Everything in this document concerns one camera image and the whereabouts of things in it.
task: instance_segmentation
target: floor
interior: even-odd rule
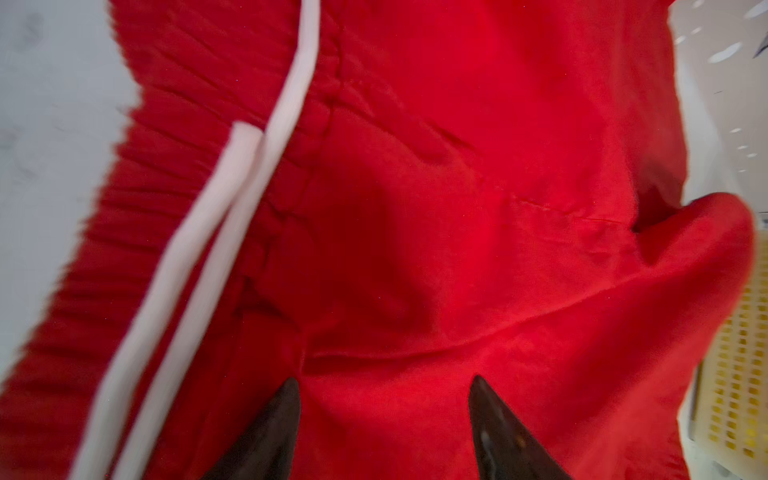
[[[686,199],[739,193],[686,65],[678,89],[690,146]],[[73,254],[136,101],[101,2],[0,2],[0,378]],[[694,480],[729,478],[684,444]]]

